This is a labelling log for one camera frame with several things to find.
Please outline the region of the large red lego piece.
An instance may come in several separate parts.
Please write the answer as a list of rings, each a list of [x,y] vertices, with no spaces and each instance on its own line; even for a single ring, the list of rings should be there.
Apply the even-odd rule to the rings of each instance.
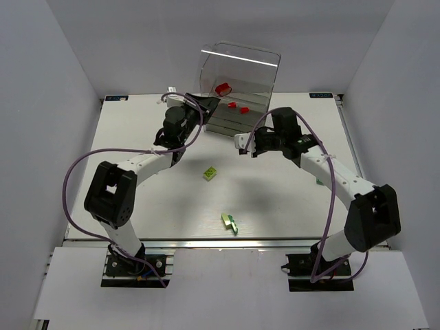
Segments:
[[[221,83],[220,85],[217,85],[214,89],[214,92],[219,97],[224,97],[224,96],[230,94],[231,91],[232,91],[232,88],[227,82],[224,82],[224,83]]]

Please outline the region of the clear drawer container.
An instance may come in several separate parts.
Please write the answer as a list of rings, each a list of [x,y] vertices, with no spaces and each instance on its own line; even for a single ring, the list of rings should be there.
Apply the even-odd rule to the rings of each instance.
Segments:
[[[280,61],[279,53],[250,45],[219,41],[203,47],[199,93],[221,99],[206,130],[229,137],[251,131],[269,109]],[[232,88],[224,97],[215,93],[221,83]],[[237,108],[228,108],[230,102],[236,102]],[[248,107],[249,112],[241,114],[241,107]]]

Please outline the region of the lime green lego brick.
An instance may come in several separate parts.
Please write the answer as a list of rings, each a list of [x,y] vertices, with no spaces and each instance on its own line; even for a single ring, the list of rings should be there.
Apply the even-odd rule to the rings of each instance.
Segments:
[[[217,175],[217,170],[213,166],[208,168],[203,172],[203,178],[209,182],[211,179],[213,179]]]

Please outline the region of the light green lego assembly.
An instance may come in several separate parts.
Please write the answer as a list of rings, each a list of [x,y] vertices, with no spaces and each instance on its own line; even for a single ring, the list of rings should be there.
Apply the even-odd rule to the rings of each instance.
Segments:
[[[236,236],[239,232],[237,224],[231,214],[221,213],[221,219],[227,229],[231,229]]]

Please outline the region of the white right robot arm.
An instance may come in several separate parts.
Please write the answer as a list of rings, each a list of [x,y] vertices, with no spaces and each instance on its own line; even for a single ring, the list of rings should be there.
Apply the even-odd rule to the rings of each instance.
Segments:
[[[280,152],[331,191],[322,238],[310,252],[314,281],[334,270],[352,253],[366,254],[401,232],[393,187],[378,186],[349,170],[327,151],[311,126],[292,108],[273,109],[268,115],[273,126],[255,126],[243,150],[251,152],[252,157]]]

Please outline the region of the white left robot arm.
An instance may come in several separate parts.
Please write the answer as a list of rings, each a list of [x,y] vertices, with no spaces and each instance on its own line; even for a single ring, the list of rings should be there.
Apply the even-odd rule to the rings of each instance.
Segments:
[[[128,273],[145,268],[145,247],[131,224],[137,187],[149,177],[176,165],[197,138],[217,107],[217,97],[168,90],[160,98],[167,104],[162,127],[152,148],[123,162],[101,162],[85,197],[85,210],[105,229],[109,251]]]

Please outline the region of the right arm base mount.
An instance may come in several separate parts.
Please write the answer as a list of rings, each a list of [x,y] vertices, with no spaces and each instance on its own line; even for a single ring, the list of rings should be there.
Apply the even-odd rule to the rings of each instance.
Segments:
[[[288,277],[290,292],[352,292],[354,290],[351,277],[351,266],[347,260],[339,264],[338,260],[326,262],[320,261],[316,270],[315,278],[324,276],[316,282],[311,282],[311,275],[316,263],[316,255],[308,254],[287,254],[286,264],[281,270]]]

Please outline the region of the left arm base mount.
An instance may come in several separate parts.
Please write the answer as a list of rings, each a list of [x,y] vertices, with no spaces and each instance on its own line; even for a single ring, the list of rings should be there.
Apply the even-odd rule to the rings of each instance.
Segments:
[[[164,289],[168,286],[173,273],[172,254],[154,254],[142,250],[136,257],[144,257],[149,263],[141,263],[122,256],[111,245],[102,271],[101,287]]]

